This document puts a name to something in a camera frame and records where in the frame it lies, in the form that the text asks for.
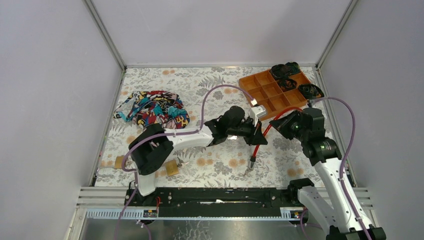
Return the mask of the red cable lock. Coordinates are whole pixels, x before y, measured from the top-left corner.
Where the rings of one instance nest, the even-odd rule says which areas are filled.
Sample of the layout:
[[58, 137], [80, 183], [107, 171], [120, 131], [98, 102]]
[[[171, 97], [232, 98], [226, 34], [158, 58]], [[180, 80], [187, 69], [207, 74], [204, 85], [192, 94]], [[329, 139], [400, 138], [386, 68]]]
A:
[[[301, 108], [299, 108], [299, 107], [295, 107], [295, 106], [291, 106], [291, 107], [288, 107], [287, 109], [285, 109], [285, 110], [283, 110], [282, 112], [280, 112], [280, 113], [278, 113], [275, 117], [274, 117], [274, 119], [273, 120], [278, 120], [278, 119], [280, 119], [284, 114], [287, 114], [287, 113], [289, 113], [290, 111], [302, 111], [302, 109]], [[268, 132], [269, 132], [269, 130], [271, 129], [271, 124], [269, 123], [268, 124], [268, 126], [266, 127], [266, 129], [264, 130], [264, 132], [263, 132], [263, 136], [264, 137], [266, 137], [267, 136], [267, 134], [268, 134]], [[259, 148], [260, 148], [260, 146], [259, 145], [257, 145], [255, 148], [254, 148], [254, 151], [253, 151], [253, 153], [252, 153], [252, 155], [251, 155], [251, 157], [250, 157], [250, 159], [249, 159], [249, 162], [248, 162], [248, 164], [247, 164], [247, 169], [246, 169], [246, 171], [245, 171], [245, 173], [244, 173], [244, 175], [246, 176], [249, 172], [251, 172], [252, 170], [253, 170], [253, 168], [254, 168], [254, 166], [255, 166], [255, 163], [256, 163], [256, 159], [257, 159], [257, 153], [258, 153], [258, 151], [259, 151]]]

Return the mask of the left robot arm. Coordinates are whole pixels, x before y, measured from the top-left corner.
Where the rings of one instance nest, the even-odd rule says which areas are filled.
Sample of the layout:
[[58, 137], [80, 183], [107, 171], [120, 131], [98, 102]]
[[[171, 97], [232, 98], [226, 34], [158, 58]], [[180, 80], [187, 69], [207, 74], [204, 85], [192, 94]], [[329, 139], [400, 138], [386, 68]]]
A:
[[260, 118], [267, 114], [256, 105], [245, 116], [239, 106], [232, 106], [223, 115], [208, 120], [201, 128], [169, 129], [155, 123], [148, 126], [128, 147], [129, 157], [136, 164], [136, 199], [144, 206], [155, 200], [155, 172], [173, 152], [219, 145], [229, 139], [243, 138], [248, 146], [267, 145]]

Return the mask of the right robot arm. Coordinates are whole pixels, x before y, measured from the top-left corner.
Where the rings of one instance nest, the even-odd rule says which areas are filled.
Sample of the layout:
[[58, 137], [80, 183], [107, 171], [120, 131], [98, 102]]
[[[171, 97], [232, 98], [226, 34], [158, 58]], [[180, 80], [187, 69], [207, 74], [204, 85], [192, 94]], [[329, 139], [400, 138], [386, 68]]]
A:
[[303, 154], [320, 176], [327, 203], [309, 178], [290, 181], [287, 201], [303, 205], [317, 220], [327, 240], [385, 240], [382, 227], [368, 218], [347, 177], [336, 142], [325, 135], [325, 118], [318, 108], [294, 110], [269, 123], [284, 138], [300, 141]]

